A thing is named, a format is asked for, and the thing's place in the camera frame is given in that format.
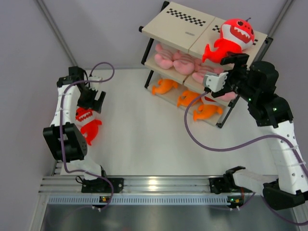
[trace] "red plush toy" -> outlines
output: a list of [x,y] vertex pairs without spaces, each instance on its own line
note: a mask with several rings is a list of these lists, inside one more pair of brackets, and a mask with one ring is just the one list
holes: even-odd
[[209,59],[214,63],[220,63],[222,58],[228,56],[228,52],[242,53],[243,50],[251,47],[255,41],[255,34],[248,20],[234,18],[222,24],[220,38],[214,43],[214,48],[217,50],[211,51],[210,45],[207,44],[202,62]]
[[98,134],[99,125],[102,125],[102,122],[95,118],[94,113],[93,110],[82,107],[76,110],[76,125],[81,127],[80,132],[88,145],[92,145],[91,142]]

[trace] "wooden shelf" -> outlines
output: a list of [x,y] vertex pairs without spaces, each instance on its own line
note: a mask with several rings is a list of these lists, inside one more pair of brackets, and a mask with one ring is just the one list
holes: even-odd
[[209,14],[171,2],[142,29],[142,33],[188,53],[189,48],[214,18]]
[[184,80],[187,78],[186,75],[182,75],[179,72],[177,72],[175,70],[174,67],[165,70],[161,67],[159,67],[155,60],[154,60],[154,56],[155,54],[153,54],[146,62],[145,62],[145,66],[148,67],[149,69],[156,71],[157,73],[162,75],[162,78],[169,78],[172,79],[180,84],[183,84]]
[[[189,90],[192,90],[192,91],[195,91],[195,92],[198,92],[200,94],[204,93],[204,86],[198,82],[196,82],[193,78],[192,78],[192,75],[190,76],[186,76],[186,75],[182,75],[180,74],[179,72],[177,72],[175,70],[174,67],[168,69],[168,70],[165,70],[165,69],[162,69],[160,68],[155,60],[154,60],[154,55],[152,55],[146,62],[145,62],[145,66],[148,67],[149,69],[151,70],[154,70],[156,71],[157,73],[160,74],[160,77],[161,78],[169,78],[169,79],[172,79],[180,84],[183,84],[184,86],[186,86]],[[218,67],[220,66],[219,64],[214,64],[211,62],[211,64],[209,64],[213,67]],[[224,105],[224,106],[228,106],[229,105],[229,102],[226,102],[226,101],[222,101],[222,100],[218,100],[218,99],[214,99],[210,94],[207,94],[206,95],[208,98],[210,99],[213,99],[215,100],[216,102],[218,102],[219,104],[221,105]]]
[[[202,58],[206,44],[219,38],[219,30],[224,19],[171,2],[143,29],[142,33],[194,57]],[[249,66],[267,35],[255,31],[255,42],[244,53],[249,54]]]
[[[149,85],[148,87],[148,91],[152,93],[152,87],[155,85],[155,86],[158,86],[157,82],[158,80],[161,79],[160,76],[157,76],[157,77],[153,77],[152,78],[152,81],[151,81],[151,84]],[[170,90],[169,92],[167,92],[166,94],[157,94],[156,96],[168,101],[169,103],[173,104],[173,105],[177,105],[177,102],[178,102],[178,98],[180,95],[182,95],[182,93],[187,90],[187,87],[185,87],[184,85],[179,85],[177,89],[173,88],[172,90]],[[190,109],[189,109],[189,113],[191,115],[193,115],[193,111],[196,110],[200,105],[202,105],[201,102],[198,102],[196,103],[195,105],[193,105]],[[180,106],[179,107],[180,109],[182,110],[186,110],[186,107],[184,106]],[[206,119],[206,120],[203,120],[213,126],[216,125],[216,123],[219,121],[219,119],[222,117],[223,115],[219,115],[219,114],[215,114],[213,115],[211,118],[209,119]]]

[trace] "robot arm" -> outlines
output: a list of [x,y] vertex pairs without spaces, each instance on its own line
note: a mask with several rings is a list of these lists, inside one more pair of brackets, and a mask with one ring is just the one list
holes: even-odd
[[[69,75],[59,78],[58,103],[54,118],[50,127],[44,128],[43,136],[55,160],[63,160],[60,144],[60,111],[63,112],[63,134],[66,162],[73,164],[77,169],[105,177],[103,168],[96,164],[89,155],[85,138],[74,124],[77,106],[90,108],[98,113],[101,112],[105,92],[101,92],[98,100],[95,100],[97,91],[92,90],[84,83],[76,84],[68,89],[64,96],[63,107],[61,98],[64,90],[72,83],[84,79],[84,70],[79,67],[70,67]],[[89,174],[84,174],[85,180],[96,180]]]
[[[305,163],[299,151],[295,134],[293,115],[288,102],[274,93],[278,72],[274,65],[257,61],[247,69],[247,54],[232,54],[221,64],[234,63],[228,72],[205,75],[206,91],[213,97],[234,91],[248,102],[248,111],[267,139],[278,172],[278,179],[262,176],[236,167],[226,171],[224,178],[231,188],[244,187],[264,196],[275,210],[295,207],[308,199],[308,178]],[[275,136],[289,140],[293,147]]]

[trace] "checkered pattern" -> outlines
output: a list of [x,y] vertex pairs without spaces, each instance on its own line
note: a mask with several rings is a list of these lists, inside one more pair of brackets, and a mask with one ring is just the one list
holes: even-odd
[[215,25],[212,30],[217,31],[218,33],[220,33],[220,27],[218,25]]
[[255,41],[254,41],[254,43],[252,45],[255,46],[257,44],[257,42],[258,42],[258,39],[255,39]]
[[190,15],[187,15],[185,13],[179,12],[177,10],[173,10],[172,8],[170,8],[167,11],[167,13],[169,13],[171,15],[174,15],[177,18],[184,19],[185,21],[193,23],[195,25],[203,26],[206,23],[206,21],[201,21],[201,19],[196,19],[196,18],[194,18],[194,17],[192,17]]

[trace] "white floor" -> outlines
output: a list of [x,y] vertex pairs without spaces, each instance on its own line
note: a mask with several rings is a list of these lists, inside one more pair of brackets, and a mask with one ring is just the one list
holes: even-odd
[[[104,79],[110,70],[95,71]],[[108,175],[221,175],[244,166],[259,174],[277,174],[266,141],[233,152],[216,153],[195,144],[184,126],[184,111],[144,88],[147,69],[116,70],[101,84],[106,91],[102,129],[88,154]],[[227,148],[261,136],[239,100],[222,129],[188,118],[192,133],[203,144]]]

